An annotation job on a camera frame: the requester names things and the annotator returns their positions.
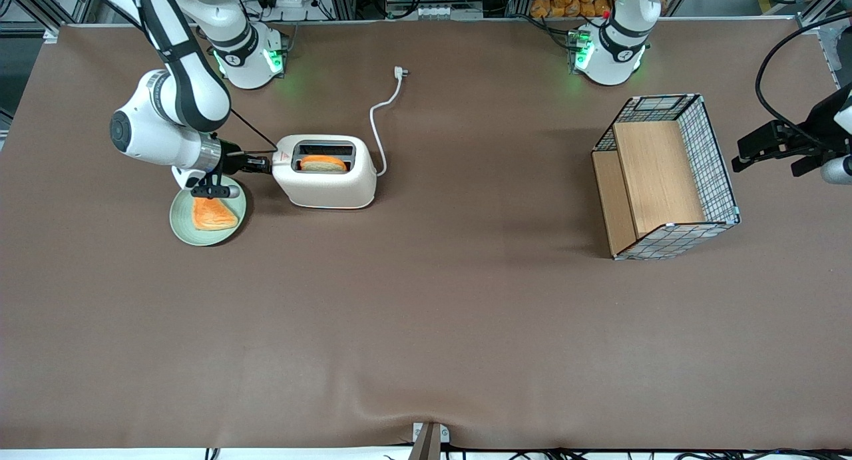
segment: brown table surface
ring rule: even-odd
[[[526,23],[300,29],[287,77],[234,108],[390,169],[358,212],[252,214],[215,248],[168,227],[167,168],[110,115],[161,67],[133,29],[62,29],[0,154],[2,447],[852,447],[852,189],[787,162],[733,175],[743,224],[675,260],[608,258],[590,150],[627,98],[704,94],[726,158],[788,20],[664,21],[621,87],[572,77]],[[833,92],[817,39],[778,54],[792,119]],[[232,118],[221,130],[264,145]]]

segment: wooden board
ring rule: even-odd
[[[597,177],[609,251],[615,257],[636,241],[621,163],[615,150],[594,151],[591,153],[591,162],[594,165],[594,177]]]
[[[705,221],[677,122],[619,122],[612,130],[637,238],[661,224]]]

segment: green plate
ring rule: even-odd
[[[222,177],[222,185],[239,184],[232,178]],[[219,244],[234,235],[240,225],[243,223],[243,218],[246,217],[246,193],[240,187],[240,196],[235,199],[222,199],[225,207],[231,209],[231,212],[237,216],[237,227],[225,230],[198,230],[192,223],[192,194],[189,190],[181,190],[174,196],[174,201],[171,202],[171,210],[168,211],[168,223],[171,224],[171,230],[177,238],[181,239],[189,245],[204,246]]]

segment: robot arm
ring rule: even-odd
[[[740,156],[731,160],[734,172],[755,162],[802,156],[791,164],[794,177],[821,170],[829,184],[852,184],[852,84],[813,106],[799,129],[771,120],[737,141]]]
[[[602,23],[581,27],[590,43],[577,57],[575,68],[594,82],[615,86],[639,68],[645,40],[660,18],[660,0],[615,0]]]
[[[238,190],[221,185],[223,174],[270,172],[266,158],[249,156],[209,133],[228,120],[231,100],[176,0],[107,1],[146,33],[166,67],[143,75],[113,114],[113,144],[127,156],[172,166],[180,187],[194,196],[236,196]]]
[[[167,73],[149,78],[157,113],[200,132],[221,127],[231,109],[228,89],[204,60],[176,0],[108,1],[141,26],[165,64]]]

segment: green indicator light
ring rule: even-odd
[[[281,54],[276,51],[268,51],[264,49],[264,56],[267,59],[267,63],[269,64],[269,69],[273,72],[281,71]]]
[[[219,53],[217,53],[216,51],[213,51],[213,57],[216,58],[216,63],[217,63],[217,65],[219,65],[219,72],[221,72],[222,75],[225,75],[225,65],[223,65],[222,58],[219,57]]]

